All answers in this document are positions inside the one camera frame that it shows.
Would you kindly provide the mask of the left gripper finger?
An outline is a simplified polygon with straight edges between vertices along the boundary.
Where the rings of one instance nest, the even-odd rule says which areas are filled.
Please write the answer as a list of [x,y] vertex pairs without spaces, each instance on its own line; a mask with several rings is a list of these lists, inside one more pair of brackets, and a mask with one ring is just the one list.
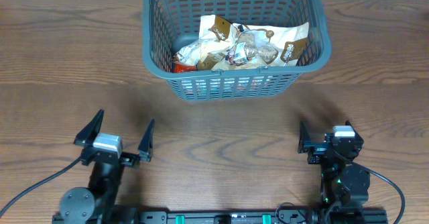
[[152,119],[137,148],[140,156],[152,155],[154,126],[155,126],[155,119]]
[[98,136],[103,122],[104,110],[100,109],[93,119],[76,135],[74,145],[92,146]]

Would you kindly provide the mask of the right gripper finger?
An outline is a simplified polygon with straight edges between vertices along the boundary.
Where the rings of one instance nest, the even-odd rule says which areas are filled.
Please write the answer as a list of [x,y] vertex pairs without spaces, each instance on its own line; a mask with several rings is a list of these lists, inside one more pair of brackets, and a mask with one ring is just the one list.
[[349,120],[345,121],[345,125],[348,125],[349,127],[351,127],[353,129],[353,131],[355,132],[355,137],[360,136],[357,132],[357,130],[352,126],[351,122]]
[[307,153],[313,147],[313,143],[310,139],[308,130],[303,121],[300,122],[300,139],[298,142],[298,150],[299,154]]

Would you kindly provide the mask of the orange cookie package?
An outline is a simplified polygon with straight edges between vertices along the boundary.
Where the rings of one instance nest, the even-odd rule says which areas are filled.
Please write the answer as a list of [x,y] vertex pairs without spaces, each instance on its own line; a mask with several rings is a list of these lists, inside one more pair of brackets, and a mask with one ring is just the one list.
[[174,65],[174,73],[183,73],[183,72],[194,72],[197,71],[197,67],[195,65],[183,65],[177,64]]

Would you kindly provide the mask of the beige Pantree snack bag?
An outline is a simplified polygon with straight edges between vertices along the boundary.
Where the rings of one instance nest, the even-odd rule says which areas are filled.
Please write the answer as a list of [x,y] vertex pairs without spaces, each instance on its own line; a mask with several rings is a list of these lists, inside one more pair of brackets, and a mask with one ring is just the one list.
[[232,43],[215,39],[198,39],[182,47],[172,57],[172,62],[184,66],[195,66],[196,70],[212,70],[225,59]]

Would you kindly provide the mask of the white tissue multipack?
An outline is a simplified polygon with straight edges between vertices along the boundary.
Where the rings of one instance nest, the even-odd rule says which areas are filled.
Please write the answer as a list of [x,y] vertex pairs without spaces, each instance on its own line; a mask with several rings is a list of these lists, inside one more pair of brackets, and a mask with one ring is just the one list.
[[268,94],[278,82],[278,76],[254,76],[239,78],[204,78],[196,80],[173,80],[170,87],[181,97],[191,99],[255,97]]

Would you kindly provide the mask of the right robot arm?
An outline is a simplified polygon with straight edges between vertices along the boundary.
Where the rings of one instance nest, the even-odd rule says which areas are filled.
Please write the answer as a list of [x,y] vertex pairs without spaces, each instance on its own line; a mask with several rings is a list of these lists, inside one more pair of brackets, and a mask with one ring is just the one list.
[[321,169],[320,223],[341,223],[356,218],[363,223],[359,209],[369,199],[369,173],[353,164],[364,144],[349,121],[336,125],[322,142],[313,142],[300,122],[299,154],[308,154],[307,163]]

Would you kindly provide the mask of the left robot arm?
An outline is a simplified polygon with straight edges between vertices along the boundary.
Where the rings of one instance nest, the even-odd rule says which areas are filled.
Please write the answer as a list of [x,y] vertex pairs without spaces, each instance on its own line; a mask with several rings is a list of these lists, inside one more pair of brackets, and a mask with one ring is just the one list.
[[101,109],[76,135],[74,144],[82,147],[77,161],[84,166],[93,163],[87,187],[71,188],[60,201],[53,223],[139,223],[138,210],[115,203],[124,169],[138,168],[141,161],[153,156],[152,119],[138,145],[138,153],[123,150],[118,135],[101,132],[104,111]]

